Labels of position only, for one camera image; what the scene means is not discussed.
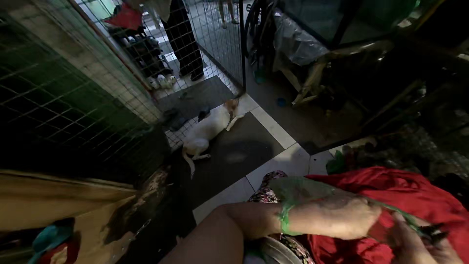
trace gray floor mat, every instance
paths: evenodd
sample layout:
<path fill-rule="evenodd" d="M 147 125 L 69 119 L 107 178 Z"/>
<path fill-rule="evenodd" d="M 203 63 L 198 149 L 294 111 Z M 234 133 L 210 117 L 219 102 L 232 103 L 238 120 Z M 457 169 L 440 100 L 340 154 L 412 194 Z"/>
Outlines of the gray floor mat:
<path fill-rule="evenodd" d="M 184 99 L 180 99 L 184 93 L 187 95 Z M 198 116 L 199 112 L 207 106 L 213 109 L 234 97 L 220 78 L 213 76 L 187 89 L 159 99 L 156 106 L 161 111 L 176 108 L 185 118 L 191 119 Z"/>
<path fill-rule="evenodd" d="M 204 154 L 212 157 L 195 161 L 192 180 L 181 149 L 170 158 L 171 175 L 183 186 L 189 204 L 195 209 L 283 150 L 252 113 L 247 113 L 232 130 L 224 130 L 210 141 L 210 148 Z"/>

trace tiled floor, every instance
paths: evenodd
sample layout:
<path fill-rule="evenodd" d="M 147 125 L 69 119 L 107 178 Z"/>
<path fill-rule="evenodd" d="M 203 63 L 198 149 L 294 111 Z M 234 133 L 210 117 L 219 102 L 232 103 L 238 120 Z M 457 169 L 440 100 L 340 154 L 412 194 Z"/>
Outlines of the tiled floor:
<path fill-rule="evenodd" d="M 310 156 L 248 94 L 240 98 L 239 107 L 240 113 L 251 112 L 285 150 L 195 208 L 192 213 L 197 224 L 222 204 L 249 199 L 260 187 L 264 175 L 271 171 L 281 170 L 288 176 L 327 175 L 325 165 L 333 158 L 328 151 Z"/>

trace red fabric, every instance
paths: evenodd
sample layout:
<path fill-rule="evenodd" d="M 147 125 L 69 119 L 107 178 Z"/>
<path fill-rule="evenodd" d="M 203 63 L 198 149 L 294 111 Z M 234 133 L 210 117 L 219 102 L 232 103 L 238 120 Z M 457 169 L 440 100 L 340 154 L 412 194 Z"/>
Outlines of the red fabric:
<path fill-rule="evenodd" d="M 137 30 L 142 25 L 142 12 L 132 9 L 124 3 L 119 13 L 104 22 L 126 29 Z"/>
<path fill-rule="evenodd" d="M 371 167 L 337 175 L 307 175 L 340 189 L 393 205 L 429 223 L 444 223 L 448 239 L 464 263 L 469 263 L 469 212 L 451 194 L 433 185 L 422 175 L 408 171 Z M 391 215 L 384 211 L 382 226 L 391 228 Z M 309 235 L 311 251 L 319 264 L 388 264 L 393 258 L 389 246 L 372 238 L 343 241 Z"/>

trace shoe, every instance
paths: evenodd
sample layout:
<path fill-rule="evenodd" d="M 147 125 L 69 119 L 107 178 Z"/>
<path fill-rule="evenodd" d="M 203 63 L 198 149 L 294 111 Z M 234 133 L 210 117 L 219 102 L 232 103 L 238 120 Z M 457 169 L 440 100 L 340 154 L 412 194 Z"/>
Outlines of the shoe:
<path fill-rule="evenodd" d="M 197 81 L 199 80 L 202 76 L 204 75 L 204 72 L 200 72 L 200 73 L 196 73 L 196 72 L 193 72 L 191 75 L 190 75 L 190 80 L 191 81 Z"/>

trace dog's leg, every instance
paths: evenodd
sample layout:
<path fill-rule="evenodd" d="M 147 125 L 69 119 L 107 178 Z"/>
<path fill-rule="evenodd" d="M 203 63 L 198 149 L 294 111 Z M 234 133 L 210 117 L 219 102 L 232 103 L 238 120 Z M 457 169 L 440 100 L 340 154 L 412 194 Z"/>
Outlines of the dog's leg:
<path fill-rule="evenodd" d="M 194 156 L 192 157 L 192 160 L 210 158 L 210 154 L 201 155 L 201 153 L 203 153 L 204 151 L 206 151 L 208 149 L 208 146 L 209 146 L 209 141 L 208 140 L 199 140 L 197 142 L 197 148 L 195 150 Z"/>
<path fill-rule="evenodd" d="M 205 155 L 200 155 L 200 156 L 193 156 L 192 160 L 200 160 L 200 159 L 206 159 L 206 158 L 210 158 L 210 157 L 211 157 L 210 154 L 205 154 Z"/>
<path fill-rule="evenodd" d="M 235 117 L 233 118 L 233 120 L 231 120 L 230 124 L 228 124 L 228 126 L 227 126 L 227 131 L 230 131 L 230 129 L 231 129 L 231 128 L 233 127 L 233 125 L 235 124 L 235 122 L 236 122 L 238 119 L 243 118 L 243 117 L 244 117 L 244 115 L 235 116 Z"/>

